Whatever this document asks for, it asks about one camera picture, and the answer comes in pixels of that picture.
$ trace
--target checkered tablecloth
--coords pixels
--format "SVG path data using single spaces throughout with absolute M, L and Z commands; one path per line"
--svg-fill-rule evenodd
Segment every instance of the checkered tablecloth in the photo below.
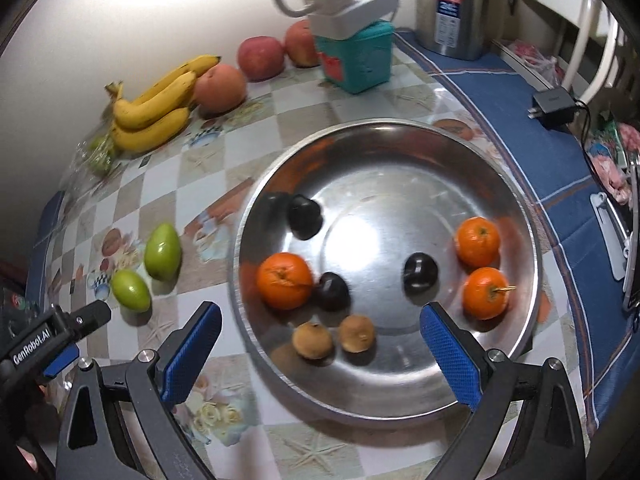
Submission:
M 65 203 L 60 211 L 47 250 L 47 300 L 73 311 L 101 298 L 113 309 L 111 322 L 80 342 L 81 355 L 101 365 L 130 360 L 141 349 L 158 348 L 202 301 L 221 307 L 222 335 L 189 399 L 174 410 L 219 479 L 423 480 L 466 420 L 468 412 L 462 409 L 401 431 L 360 430 L 318 420 L 294 400 L 271 393 L 246 353 L 231 311 L 226 245 L 235 212 L 254 180 L 283 149 L 308 134 L 345 121 L 380 117 L 427 124 L 461 121 L 466 127 L 458 133 L 511 174 L 502 152 L 460 101 L 394 48 L 390 82 L 357 96 L 325 82 L 318 68 L 288 68 L 277 78 L 251 84 L 247 102 L 232 113 L 209 121 L 194 115 L 183 134 L 151 154 L 122 161 L 108 181 Z M 134 316 L 118 307 L 108 282 L 121 267 L 148 278 L 141 265 L 143 244 L 162 221 L 174 224 L 181 234 L 180 278 L 172 290 L 154 285 L 152 310 Z M 549 356 L 558 357 L 584 419 L 567 290 L 545 231 L 538 229 L 538 237 L 544 294 L 532 349 L 521 360 L 541 364 Z M 51 388 L 57 403 L 64 397 L 63 380 L 61 374 Z M 481 478 L 500 463 L 519 407 L 511 405 Z M 135 416 L 126 415 L 148 474 L 160 478 Z

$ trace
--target stainless steel bowl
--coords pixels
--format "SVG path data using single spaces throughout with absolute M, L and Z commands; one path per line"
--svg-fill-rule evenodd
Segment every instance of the stainless steel bowl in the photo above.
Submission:
M 296 193 L 322 206 L 322 229 L 310 240 L 287 227 L 286 206 Z M 468 318 L 461 306 L 467 272 L 452 236 L 471 216 L 497 223 L 500 270 L 516 285 L 508 311 L 489 322 Z M 313 301 L 286 313 L 265 306 L 255 273 L 279 251 L 300 254 L 316 277 L 330 270 L 347 281 L 350 313 L 366 314 L 376 327 L 373 350 L 349 355 L 337 345 L 318 364 L 296 355 L 290 339 L 297 325 L 316 317 L 335 334 L 349 312 L 328 313 Z M 410 300 L 402 270 L 417 251 L 436 260 L 440 275 L 434 288 Z M 250 192 L 232 257 L 236 318 L 258 366 L 344 421 L 411 421 L 456 402 L 418 330 L 424 303 L 439 301 L 484 348 L 509 356 L 520 354 L 536 320 L 540 250 L 520 193 L 474 146 L 414 121 L 340 124 L 287 150 Z

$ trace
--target metal bowl rim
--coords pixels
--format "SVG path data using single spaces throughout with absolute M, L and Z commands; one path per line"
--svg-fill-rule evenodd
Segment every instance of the metal bowl rim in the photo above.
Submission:
M 420 128 L 421 130 L 431 130 L 442 136 L 453 140 L 454 142 L 458 142 L 470 149 L 477 156 L 482 158 L 495 173 L 498 174 L 500 179 L 507 185 L 511 194 L 518 204 L 518 208 L 522 212 L 525 222 L 527 224 L 527 233 L 529 234 L 530 241 L 532 242 L 532 248 L 534 252 L 534 293 L 529 302 L 528 307 L 528 316 L 527 321 L 524 326 L 524 330 L 520 332 L 520 336 L 516 341 L 516 345 L 507 352 L 508 357 L 512 357 L 514 355 L 519 355 L 524 345 L 526 345 L 531 333 L 533 331 L 533 327 L 535 324 L 535 320 L 538 314 L 538 305 L 540 302 L 540 289 L 542 288 L 542 280 L 540 279 L 540 268 L 542 267 L 541 255 L 540 255 L 540 245 L 538 243 L 537 237 L 534 235 L 533 229 L 533 220 L 531 218 L 529 209 L 526 207 L 524 202 L 524 197 L 520 193 L 520 191 L 515 187 L 510 177 L 505 174 L 504 170 L 500 168 L 497 164 L 494 163 L 485 153 L 476 148 L 470 142 L 461 139 L 460 137 L 450 134 L 446 130 L 441 128 L 436 128 L 431 126 L 430 124 L 420 123 L 418 121 L 404 120 L 404 119 L 393 119 L 393 118 L 376 118 L 376 119 L 364 119 L 364 120 L 356 120 L 349 121 L 347 123 L 335 124 L 334 126 L 329 126 L 328 128 L 324 128 L 323 130 L 319 130 L 314 134 L 310 134 L 304 139 L 300 140 L 296 144 L 290 146 L 283 153 L 274 160 L 269 167 L 264 170 L 261 176 L 256 180 L 253 187 L 251 188 L 250 193 L 244 199 L 244 203 L 242 204 L 241 211 L 242 214 L 236 222 L 236 228 L 234 229 L 233 236 L 230 239 L 229 245 L 229 256 L 228 259 L 231 260 L 231 264 L 228 265 L 228 284 L 229 287 L 232 287 L 231 302 L 234 311 L 234 317 L 236 318 L 236 322 L 240 327 L 240 332 L 242 333 L 242 338 L 244 338 L 247 350 L 249 354 L 255 360 L 258 360 L 261 367 L 266 367 L 267 370 L 270 370 L 275 377 L 277 377 L 282 384 L 288 386 L 291 390 L 296 392 L 303 399 L 311 402 L 312 405 L 320 408 L 325 413 L 333 414 L 334 416 L 346 417 L 349 420 L 354 421 L 362 421 L 362 422 L 408 422 L 412 420 L 419 419 L 427 419 L 436 417 L 437 415 L 441 415 L 444 410 L 451 408 L 456 405 L 458 402 L 455 400 L 447 404 L 446 406 L 442 406 L 437 408 L 436 410 L 431 410 L 430 412 L 425 413 L 417 413 L 415 415 L 404 415 L 404 416 L 370 416 L 370 415 L 362 415 L 359 413 L 348 412 L 347 410 L 343 410 L 336 406 L 332 406 L 321 400 L 316 399 L 312 395 L 306 393 L 306 391 L 299 388 L 295 383 L 289 380 L 288 377 L 284 376 L 280 370 L 273 364 L 267 353 L 264 351 L 260 342 L 256 339 L 254 335 L 254 331 L 252 330 L 251 325 L 246 318 L 244 312 L 244 303 L 242 302 L 240 288 L 238 286 L 239 283 L 239 255 L 240 255 L 240 242 L 242 239 L 242 233 L 244 232 L 244 226 L 246 224 L 246 220 L 248 218 L 249 213 L 251 212 L 252 207 L 254 206 L 255 200 L 258 198 L 264 186 L 270 181 L 271 177 L 280 169 L 281 166 L 284 165 L 292 156 L 294 156 L 297 152 L 301 151 L 305 146 L 316 142 L 316 140 L 321 139 L 322 137 L 334 134 L 335 132 L 339 132 L 340 130 L 345 130 L 348 128 L 353 128 L 354 126 L 382 126 L 385 124 L 399 124 L 401 126 L 414 126 L 416 128 Z

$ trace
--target green fruit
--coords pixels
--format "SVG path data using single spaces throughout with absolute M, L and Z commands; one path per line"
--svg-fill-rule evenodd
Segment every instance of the green fruit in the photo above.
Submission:
M 117 153 L 113 140 L 107 135 L 94 137 L 88 145 L 88 163 L 91 171 L 104 177 L 111 171 Z
M 145 269 L 160 282 L 170 282 L 180 267 L 180 238 L 171 224 L 160 224 L 151 233 L 145 248 Z
M 151 306 L 149 289 L 133 270 L 116 270 L 111 278 L 111 290 L 122 306 L 133 311 L 144 312 Z

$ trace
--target teal container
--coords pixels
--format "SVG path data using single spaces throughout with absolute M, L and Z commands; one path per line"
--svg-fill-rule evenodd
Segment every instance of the teal container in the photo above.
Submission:
M 389 81 L 394 26 L 378 20 L 347 40 L 315 36 L 324 76 L 350 94 Z

